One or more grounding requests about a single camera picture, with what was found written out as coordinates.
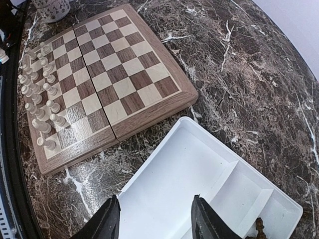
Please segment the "white chess piece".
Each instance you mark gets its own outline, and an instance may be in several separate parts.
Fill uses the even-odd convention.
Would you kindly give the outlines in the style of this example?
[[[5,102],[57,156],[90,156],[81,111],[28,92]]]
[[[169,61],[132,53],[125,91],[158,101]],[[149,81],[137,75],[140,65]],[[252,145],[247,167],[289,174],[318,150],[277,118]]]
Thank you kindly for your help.
[[[42,96],[34,93],[28,86],[22,86],[21,92],[26,97],[31,98],[35,104],[40,104],[42,102]]]
[[[33,105],[31,103],[26,103],[25,109],[32,115],[35,115],[39,120],[43,119],[45,116],[45,110],[38,109],[36,105]]]

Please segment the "white chess pawn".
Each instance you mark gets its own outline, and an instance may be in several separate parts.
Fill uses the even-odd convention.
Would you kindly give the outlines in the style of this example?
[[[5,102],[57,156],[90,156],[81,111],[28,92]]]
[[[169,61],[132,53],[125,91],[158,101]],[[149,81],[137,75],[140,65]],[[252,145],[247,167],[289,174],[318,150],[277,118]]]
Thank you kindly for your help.
[[[42,53],[38,53],[37,57],[40,61],[47,61],[47,58]]]

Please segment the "white chess rook corner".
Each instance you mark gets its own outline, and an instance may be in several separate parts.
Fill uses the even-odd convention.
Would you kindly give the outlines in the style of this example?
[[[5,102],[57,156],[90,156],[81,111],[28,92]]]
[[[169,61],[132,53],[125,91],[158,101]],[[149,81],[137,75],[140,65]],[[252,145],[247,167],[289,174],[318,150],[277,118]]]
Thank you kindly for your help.
[[[24,53],[28,55],[32,61],[37,59],[37,55],[29,47],[25,49]]]

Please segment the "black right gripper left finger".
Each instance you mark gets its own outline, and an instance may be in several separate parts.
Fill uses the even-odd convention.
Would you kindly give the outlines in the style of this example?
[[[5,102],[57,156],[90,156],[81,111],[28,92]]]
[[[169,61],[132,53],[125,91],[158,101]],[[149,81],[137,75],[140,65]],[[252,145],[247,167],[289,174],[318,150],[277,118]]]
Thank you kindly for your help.
[[[75,239],[118,239],[120,203],[116,195],[109,198],[93,217],[78,231]]]

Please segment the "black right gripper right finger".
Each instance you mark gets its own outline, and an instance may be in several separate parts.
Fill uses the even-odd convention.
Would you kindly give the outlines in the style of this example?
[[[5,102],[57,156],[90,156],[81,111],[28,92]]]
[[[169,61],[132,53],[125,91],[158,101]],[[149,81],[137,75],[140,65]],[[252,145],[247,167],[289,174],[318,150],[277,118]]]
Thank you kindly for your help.
[[[191,231],[193,239],[241,239],[199,195],[191,205]]]

